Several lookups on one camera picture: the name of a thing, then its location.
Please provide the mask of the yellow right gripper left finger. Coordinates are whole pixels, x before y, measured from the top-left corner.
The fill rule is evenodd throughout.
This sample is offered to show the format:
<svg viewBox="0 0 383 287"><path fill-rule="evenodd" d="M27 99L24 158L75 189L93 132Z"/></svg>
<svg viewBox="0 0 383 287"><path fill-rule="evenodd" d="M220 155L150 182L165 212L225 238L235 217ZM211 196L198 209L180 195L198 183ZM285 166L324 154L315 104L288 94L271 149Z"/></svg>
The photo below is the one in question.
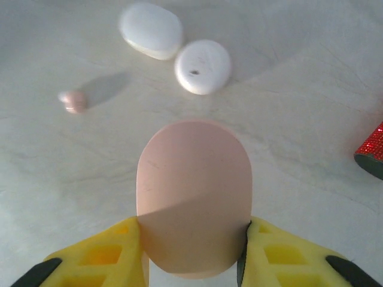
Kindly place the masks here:
<svg viewBox="0 0 383 287"><path fill-rule="evenodd" d="M13 286L149 285L149 260L136 217L125 219L34 265Z"/></svg>

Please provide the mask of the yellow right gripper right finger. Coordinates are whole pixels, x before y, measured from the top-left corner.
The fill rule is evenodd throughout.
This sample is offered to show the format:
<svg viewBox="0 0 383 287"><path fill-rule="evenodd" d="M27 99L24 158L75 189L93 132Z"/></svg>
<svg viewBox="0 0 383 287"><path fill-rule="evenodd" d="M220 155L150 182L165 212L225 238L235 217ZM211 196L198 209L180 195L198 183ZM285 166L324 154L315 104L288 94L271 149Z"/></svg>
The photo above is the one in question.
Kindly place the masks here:
<svg viewBox="0 0 383 287"><path fill-rule="evenodd" d="M343 255L253 217L237 262L241 287L379 286Z"/></svg>

